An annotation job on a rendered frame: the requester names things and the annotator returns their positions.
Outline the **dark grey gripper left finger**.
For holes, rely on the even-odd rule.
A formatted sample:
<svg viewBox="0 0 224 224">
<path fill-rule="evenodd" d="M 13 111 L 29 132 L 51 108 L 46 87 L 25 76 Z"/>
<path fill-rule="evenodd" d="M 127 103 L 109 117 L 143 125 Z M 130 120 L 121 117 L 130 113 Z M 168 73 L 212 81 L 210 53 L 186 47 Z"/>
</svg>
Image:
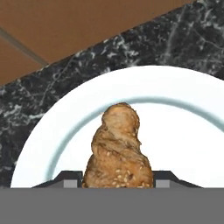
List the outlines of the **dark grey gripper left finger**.
<svg viewBox="0 0 224 224">
<path fill-rule="evenodd" d="M 61 171 L 56 178 L 35 185 L 35 188 L 80 188 L 82 177 L 82 171 Z"/>
</svg>

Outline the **brown seeded croissant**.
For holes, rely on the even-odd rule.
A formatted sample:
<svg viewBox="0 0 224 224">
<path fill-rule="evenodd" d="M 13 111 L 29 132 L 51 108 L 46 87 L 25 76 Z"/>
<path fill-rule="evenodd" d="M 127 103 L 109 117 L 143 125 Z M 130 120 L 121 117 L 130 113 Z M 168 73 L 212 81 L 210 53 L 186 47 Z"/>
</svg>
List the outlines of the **brown seeded croissant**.
<svg viewBox="0 0 224 224">
<path fill-rule="evenodd" d="M 125 102 L 110 106 L 95 132 L 83 188 L 152 188 L 153 172 L 140 151 L 137 112 Z"/>
</svg>

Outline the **white round plate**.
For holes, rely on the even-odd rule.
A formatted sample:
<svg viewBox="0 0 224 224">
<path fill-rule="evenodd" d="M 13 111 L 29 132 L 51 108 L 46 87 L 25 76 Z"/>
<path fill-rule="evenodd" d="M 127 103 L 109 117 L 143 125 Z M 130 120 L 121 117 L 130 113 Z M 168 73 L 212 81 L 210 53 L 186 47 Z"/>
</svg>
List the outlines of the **white round plate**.
<svg viewBox="0 0 224 224">
<path fill-rule="evenodd" d="M 12 186 L 84 171 L 102 113 L 118 102 L 137 112 L 141 151 L 154 170 L 202 187 L 224 187 L 224 81 L 174 66 L 124 68 L 70 91 L 26 140 Z"/>
</svg>

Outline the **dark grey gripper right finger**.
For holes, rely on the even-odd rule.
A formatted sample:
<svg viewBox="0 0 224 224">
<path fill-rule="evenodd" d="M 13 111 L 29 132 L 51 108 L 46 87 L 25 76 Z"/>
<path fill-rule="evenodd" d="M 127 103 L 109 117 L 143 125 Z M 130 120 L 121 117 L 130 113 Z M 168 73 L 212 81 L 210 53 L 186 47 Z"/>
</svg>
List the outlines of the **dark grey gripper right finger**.
<svg viewBox="0 0 224 224">
<path fill-rule="evenodd" d="M 189 187 L 199 188 L 198 185 L 177 178 L 171 171 L 154 171 L 153 185 L 155 188 Z"/>
</svg>

